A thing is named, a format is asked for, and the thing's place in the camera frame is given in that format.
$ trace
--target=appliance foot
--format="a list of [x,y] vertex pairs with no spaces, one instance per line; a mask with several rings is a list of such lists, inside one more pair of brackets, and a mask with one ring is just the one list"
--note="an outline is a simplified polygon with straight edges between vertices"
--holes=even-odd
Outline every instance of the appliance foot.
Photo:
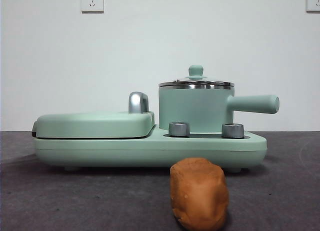
[[65,166],[64,167],[64,171],[68,171],[68,172],[75,172],[75,171],[79,171],[81,169],[81,167],[72,167],[72,166]]
[[237,168],[237,167],[235,167],[235,168],[232,168],[232,167],[231,168],[224,168],[223,170],[228,172],[228,173],[233,173],[233,174],[241,172],[241,168],[240,167],[239,168]]

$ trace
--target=lid knob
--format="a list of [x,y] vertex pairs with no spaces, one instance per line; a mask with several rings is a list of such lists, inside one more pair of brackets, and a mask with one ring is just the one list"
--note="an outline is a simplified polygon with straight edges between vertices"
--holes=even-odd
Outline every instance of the lid knob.
[[187,122],[171,122],[169,123],[169,135],[171,137],[189,137],[190,126]]
[[204,67],[201,65],[191,65],[189,67],[189,76],[202,76],[204,74]]

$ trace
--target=pot handle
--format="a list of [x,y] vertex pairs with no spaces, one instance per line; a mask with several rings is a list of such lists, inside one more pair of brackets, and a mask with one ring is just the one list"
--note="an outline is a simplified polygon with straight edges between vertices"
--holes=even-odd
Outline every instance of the pot handle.
[[275,114],[279,110],[280,101],[276,95],[230,96],[228,108],[233,111]]

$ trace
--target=silver handle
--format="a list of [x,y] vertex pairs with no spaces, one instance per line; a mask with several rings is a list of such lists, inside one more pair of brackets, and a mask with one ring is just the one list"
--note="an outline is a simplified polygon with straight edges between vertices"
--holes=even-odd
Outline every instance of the silver handle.
[[129,114],[149,112],[149,99],[143,92],[132,92],[129,95]]

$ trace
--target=silver knob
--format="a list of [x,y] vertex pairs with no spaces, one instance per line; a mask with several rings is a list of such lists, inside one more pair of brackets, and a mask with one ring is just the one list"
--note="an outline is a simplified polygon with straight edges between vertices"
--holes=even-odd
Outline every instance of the silver knob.
[[169,135],[173,137],[189,137],[190,127],[187,122],[169,123]]
[[243,139],[245,137],[244,125],[241,123],[222,124],[221,136],[229,139]]

